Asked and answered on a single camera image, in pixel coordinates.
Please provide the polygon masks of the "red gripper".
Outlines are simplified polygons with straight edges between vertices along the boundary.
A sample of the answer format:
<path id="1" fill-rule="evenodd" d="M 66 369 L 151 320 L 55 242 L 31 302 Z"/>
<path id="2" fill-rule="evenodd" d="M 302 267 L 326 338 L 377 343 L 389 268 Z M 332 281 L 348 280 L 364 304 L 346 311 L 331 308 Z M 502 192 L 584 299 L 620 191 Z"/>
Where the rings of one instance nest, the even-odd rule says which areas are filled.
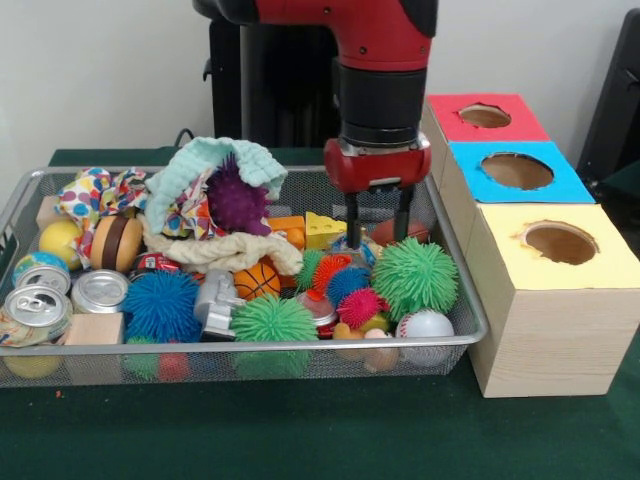
<path id="1" fill-rule="evenodd" d="M 408 146 L 394 148 L 362 147 L 342 138 L 329 139 L 324 163 L 331 183 L 345 193 L 349 249 L 357 249 L 361 242 L 358 193 L 376 188 L 402 188 L 393 235 L 395 242 L 407 237 L 413 185 L 424 179 L 431 165 L 431 145 L 423 133 Z"/>

